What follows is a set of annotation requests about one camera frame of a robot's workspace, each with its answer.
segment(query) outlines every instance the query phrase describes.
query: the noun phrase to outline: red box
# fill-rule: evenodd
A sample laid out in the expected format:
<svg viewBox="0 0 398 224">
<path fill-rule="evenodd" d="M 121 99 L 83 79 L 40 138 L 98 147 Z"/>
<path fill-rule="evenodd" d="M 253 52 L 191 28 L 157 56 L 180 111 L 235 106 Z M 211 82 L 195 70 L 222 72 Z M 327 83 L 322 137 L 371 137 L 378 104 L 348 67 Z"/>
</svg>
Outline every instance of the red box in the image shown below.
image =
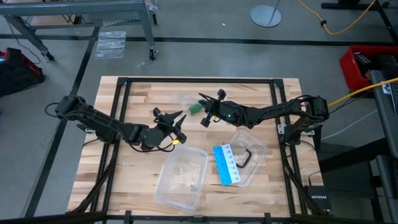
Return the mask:
<svg viewBox="0 0 398 224">
<path fill-rule="evenodd" d="M 368 78 L 364 78 L 359 71 L 354 52 L 361 52 L 370 61 L 380 54 L 398 54 L 398 47 L 392 46 L 351 46 L 347 53 L 340 58 L 341 69 L 344 73 L 348 88 L 358 90 L 371 84 Z"/>
</svg>

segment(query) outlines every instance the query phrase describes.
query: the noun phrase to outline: green object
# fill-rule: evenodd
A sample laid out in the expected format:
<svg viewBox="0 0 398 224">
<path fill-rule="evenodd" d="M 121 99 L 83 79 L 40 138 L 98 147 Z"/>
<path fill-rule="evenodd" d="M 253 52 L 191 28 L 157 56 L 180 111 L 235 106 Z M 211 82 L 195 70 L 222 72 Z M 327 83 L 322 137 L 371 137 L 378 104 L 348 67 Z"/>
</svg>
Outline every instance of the green object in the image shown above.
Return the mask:
<svg viewBox="0 0 398 224">
<path fill-rule="evenodd" d="M 189 110 L 190 114 L 195 114 L 195 113 L 201 111 L 202 109 L 203 109 L 203 106 L 198 102 L 198 103 L 195 103 L 194 105 L 190 106 L 188 110 Z"/>
</svg>

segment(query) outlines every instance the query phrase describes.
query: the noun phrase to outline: concrete floor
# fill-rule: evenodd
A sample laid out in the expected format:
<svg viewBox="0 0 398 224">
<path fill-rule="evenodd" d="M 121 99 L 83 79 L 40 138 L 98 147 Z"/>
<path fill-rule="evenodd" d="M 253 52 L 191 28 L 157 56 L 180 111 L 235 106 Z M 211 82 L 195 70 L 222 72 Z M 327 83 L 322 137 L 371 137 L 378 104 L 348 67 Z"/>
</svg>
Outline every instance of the concrete floor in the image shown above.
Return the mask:
<svg viewBox="0 0 398 224">
<path fill-rule="evenodd" d="M 320 9 L 320 1 L 305 0 L 328 19 L 331 30 L 340 30 L 360 11 Z M 330 40 L 390 42 L 389 34 L 376 12 L 369 12 L 357 25 L 342 35 L 330 36 L 319 26 L 314 15 L 297 1 L 281 1 L 282 22 L 274 28 L 262 28 L 249 18 L 259 4 L 274 5 L 269 0 L 164 0 L 158 2 L 159 26 L 156 37 L 206 37 L 272 40 Z M 386 11 L 395 25 L 397 9 Z M 4 19 L 2 33 L 9 34 Z M 91 35 L 92 28 L 39 30 L 40 35 Z M 118 26 L 102 30 L 126 31 L 127 36 L 143 36 L 140 27 Z M 25 40 L 21 43 L 38 51 Z M 48 152 L 57 119 L 44 114 L 44 107 L 68 94 L 81 64 L 87 41 L 45 40 L 56 62 L 42 59 L 40 66 L 47 76 L 36 88 L 0 98 L 0 219 L 20 217 L 29 203 L 44 157 Z M 0 49 L 19 48 L 14 39 L 1 39 Z M 194 77 L 281 77 L 299 78 L 305 94 L 320 95 L 333 101 L 348 92 L 339 65 L 347 47 L 312 47 L 293 45 L 157 43 L 160 54 L 148 59 L 145 42 L 128 42 L 124 58 L 96 60 L 92 56 L 81 83 L 79 95 L 93 103 L 103 75 L 165 75 Z M 22 50 L 32 60 L 35 58 Z M 138 65 L 144 62 L 145 67 Z M 374 100 L 361 99 L 334 113 L 325 122 L 323 136 L 333 134 L 374 111 Z M 383 137 L 379 117 L 375 114 L 327 142 L 360 146 Z M 73 181 L 85 135 L 69 123 L 36 215 L 63 213 L 72 191 Z M 368 200 L 347 198 L 333 193 L 332 202 L 338 217 L 371 220 Z"/>
</svg>

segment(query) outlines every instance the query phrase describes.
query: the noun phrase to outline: butcher block tabletop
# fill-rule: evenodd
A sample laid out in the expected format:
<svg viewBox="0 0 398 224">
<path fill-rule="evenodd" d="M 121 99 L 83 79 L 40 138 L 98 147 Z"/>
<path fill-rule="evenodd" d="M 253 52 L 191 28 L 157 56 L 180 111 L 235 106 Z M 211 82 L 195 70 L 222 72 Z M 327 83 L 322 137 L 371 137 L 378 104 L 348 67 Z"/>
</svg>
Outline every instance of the butcher block tabletop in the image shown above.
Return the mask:
<svg viewBox="0 0 398 224">
<path fill-rule="evenodd" d="M 94 104 L 97 110 L 110 114 L 117 80 L 118 77 L 102 77 Z M 298 79 L 285 78 L 283 81 L 288 101 L 302 94 Z M 152 110 L 155 107 L 158 107 L 162 113 L 183 110 L 183 114 L 187 114 L 182 124 L 182 131 L 187 136 L 185 145 L 205 150 L 209 155 L 208 165 L 198 209 L 195 212 L 184 212 L 155 203 L 154 194 L 159 173 L 168 154 L 139 153 L 122 141 L 108 215 L 124 215 L 126 210 L 130 210 L 133 215 L 263 217 L 264 213 L 270 213 L 272 217 L 290 216 L 275 119 L 265 120 L 253 129 L 237 128 L 224 121 L 212 122 L 208 128 L 205 128 L 200 124 L 206 115 L 204 111 L 195 115 L 189 114 L 188 107 L 192 105 L 192 98 L 199 100 L 198 93 L 216 97 L 220 88 L 227 94 L 225 100 L 259 108 L 272 105 L 268 83 L 134 82 L 131 84 L 124 122 L 142 123 L 153 127 L 155 124 Z M 279 89 L 276 90 L 280 103 Z M 124 87 L 119 97 L 116 118 L 119 118 L 123 93 Z M 298 117 L 291 116 L 292 122 L 297 119 Z M 245 130 L 268 147 L 265 163 L 261 164 L 245 188 L 221 185 L 212 151 L 213 146 L 229 143 L 237 130 Z M 95 134 L 87 134 L 85 142 L 94 139 L 96 139 Z M 313 144 L 312 138 L 302 136 L 302 140 Z M 170 142 L 171 140 L 165 139 L 162 146 Z M 103 143 L 99 141 L 87 144 L 83 148 L 68 210 L 77 207 L 94 186 L 102 150 Z M 109 148 L 108 161 L 111 153 L 112 146 Z M 303 143 L 297 146 L 297 157 L 303 184 L 308 184 L 308 176 L 320 170 L 317 154 L 312 146 Z M 313 174 L 311 181 L 313 185 L 323 185 L 320 173 Z M 299 194 L 293 183 L 292 189 L 296 212 L 300 213 Z M 103 195 L 104 187 L 99 193 L 97 210 L 101 210 Z"/>
</svg>

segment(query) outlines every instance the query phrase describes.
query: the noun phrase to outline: blue ruler with markings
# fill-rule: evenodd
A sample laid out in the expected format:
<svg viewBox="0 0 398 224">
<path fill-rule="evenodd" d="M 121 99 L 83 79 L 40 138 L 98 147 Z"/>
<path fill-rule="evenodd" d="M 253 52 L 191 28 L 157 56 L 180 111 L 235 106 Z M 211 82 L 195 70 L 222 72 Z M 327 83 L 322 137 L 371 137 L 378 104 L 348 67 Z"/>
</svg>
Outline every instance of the blue ruler with markings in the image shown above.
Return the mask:
<svg viewBox="0 0 398 224">
<path fill-rule="evenodd" d="M 229 144 L 213 147 L 214 158 L 222 185 L 229 185 L 241 181 L 235 158 Z"/>
</svg>

